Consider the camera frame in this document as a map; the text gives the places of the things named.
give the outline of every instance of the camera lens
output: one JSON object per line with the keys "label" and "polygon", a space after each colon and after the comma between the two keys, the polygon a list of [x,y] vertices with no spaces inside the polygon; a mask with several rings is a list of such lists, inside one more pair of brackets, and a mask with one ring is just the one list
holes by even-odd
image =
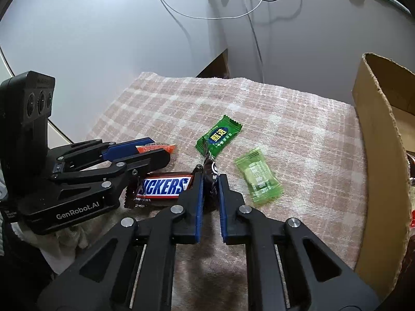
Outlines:
{"label": "camera lens", "polygon": [[42,91],[39,95],[39,102],[38,102],[38,105],[37,105],[37,109],[39,110],[39,114],[42,113],[44,108],[45,108],[45,94]]}
{"label": "camera lens", "polygon": [[34,94],[30,94],[27,100],[27,116],[30,117],[34,110]]}
{"label": "camera lens", "polygon": [[48,102],[46,103],[46,106],[47,106],[48,108],[50,108],[50,107],[51,107],[51,105],[52,105],[52,94],[49,94],[49,95],[48,95]]}

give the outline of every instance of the towel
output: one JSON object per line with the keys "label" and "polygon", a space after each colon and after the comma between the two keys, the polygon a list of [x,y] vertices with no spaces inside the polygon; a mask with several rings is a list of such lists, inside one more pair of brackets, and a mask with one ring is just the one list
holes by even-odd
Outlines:
{"label": "towel", "polygon": [[[6,193],[7,193],[7,189],[6,189],[3,172],[1,170],[1,165],[0,165],[0,199],[3,198],[6,195]],[[3,224],[3,217],[0,214],[0,256],[4,255],[2,224]]]}
{"label": "towel", "polygon": [[[192,171],[203,161],[197,139],[224,114],[243,124],[216,158],[230,188],[252,205],[234,159],[259,147],[285,190],[259,209],[281,221],[298,217],[353,268],[366,216],[366,161],[351,105],[244,78],[166,78],[144,72],[103,113],[87,139],[122,142],[149,136],[176,143],[163,171]],[[27,240],[39,245],[43,239],[65,255],[64,246],[90,245],[124,216],[141,220],[156,213],[149,207],[120,208]],[[223,244],[219,213],[205,214],[200,244],[177,246],[172,310],[247,309],[245,260],[244,246]]]}

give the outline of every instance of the candy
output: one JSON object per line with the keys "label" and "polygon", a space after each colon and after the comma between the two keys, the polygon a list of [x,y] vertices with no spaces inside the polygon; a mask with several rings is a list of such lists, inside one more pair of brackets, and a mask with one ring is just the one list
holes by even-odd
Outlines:
{"label": "candy", "polygon": [[228,116],[223,116],[218,123],[212,127],[203,137],[196,143],[196,149],[206,155],[204,148],[204,140],[207,142],[208,150],[213,158],[241,131],[242,125]]}
{"label": "candy", "polygon": [[259,148],[235,160],[236,166],[244,175],[255,205],[260,205],[280,197],[284,189],[266,164]]}
{"label": "candy", "polygon": [[144,146],[136,146],[136,149],[139,153],[144,153],[148,151],[157,150],[158,148],[164,148],[169,154],[172,154],[176,144],[160,144],[160,143],[151,143]]}
{"label": "candy", "polygon": [[192,183],[193,174],[187,172],[150,173],[140,179],[136,189],[125,198],[125,208],[153,206],[172,206],[179,194]]}

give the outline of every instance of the green candy wrapper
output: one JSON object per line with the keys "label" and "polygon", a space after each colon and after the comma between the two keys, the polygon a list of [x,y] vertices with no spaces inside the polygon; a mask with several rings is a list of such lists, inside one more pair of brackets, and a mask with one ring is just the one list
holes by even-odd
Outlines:
{"label": "green candy wrapper", "polygon": [[277,199],[283,194],[282,185],[269,169],[259,148],[254,148],[247,154],[237,158],[235,163],[244,175],[255,205]]}
{"label": "green candy wrapper", "polygon": [[205,155],[203,141],[205,139],[208,145],[208,150],[213,158],[215,158],[219,152],[241,131],[241,129],[241,124],[225,115],[208,131],[208,133],[198,140],[196,143],[196,149],[202,155]]}

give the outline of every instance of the cardboard box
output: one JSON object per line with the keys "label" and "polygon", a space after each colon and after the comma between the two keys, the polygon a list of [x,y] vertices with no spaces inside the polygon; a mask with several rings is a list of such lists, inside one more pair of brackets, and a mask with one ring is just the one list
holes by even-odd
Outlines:
{"label": "cardboard box", "polygon": [[367,220],[355,271],[383,299],[398,279],[412,221],[406,150],[415,151],[415,75],[364,54],[352,93],[368,172]]}

